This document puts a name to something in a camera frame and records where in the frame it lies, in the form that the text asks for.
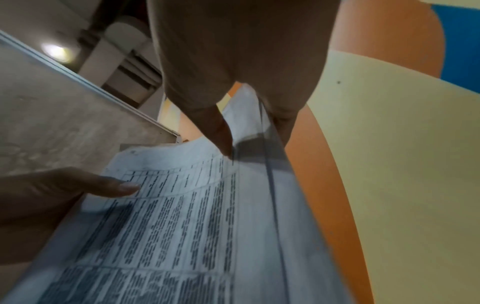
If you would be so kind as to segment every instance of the hand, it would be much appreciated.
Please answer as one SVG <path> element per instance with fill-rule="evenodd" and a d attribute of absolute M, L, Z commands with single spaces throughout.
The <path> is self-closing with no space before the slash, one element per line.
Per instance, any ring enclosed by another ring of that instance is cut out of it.
<path fill-rule="evenodd" d="M 85 193 L 104 197 L 131 195 L 138 184 L 98 176 L 77 168 L 0 178 L 0 222 L 70 208 Z"/>

